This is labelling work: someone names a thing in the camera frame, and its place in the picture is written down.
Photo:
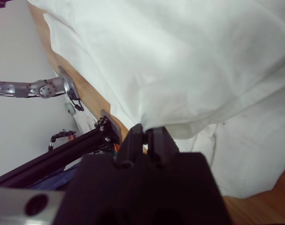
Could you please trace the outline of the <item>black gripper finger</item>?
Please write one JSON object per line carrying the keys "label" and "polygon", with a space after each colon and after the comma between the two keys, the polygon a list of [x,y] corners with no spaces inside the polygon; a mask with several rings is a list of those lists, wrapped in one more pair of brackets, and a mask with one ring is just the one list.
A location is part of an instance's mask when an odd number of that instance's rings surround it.
{"label": "black gripper finger", "polygon": [[141,124],[133,126],[116,156],[116,168],[144,168],[146,156],[143,153],[145,134]]}
{"label": "black gripper finger", "polygon": [[152,167],[167,167],[179,153],[174,139],[166,127],[149,129],[147,136],[147,155]]}

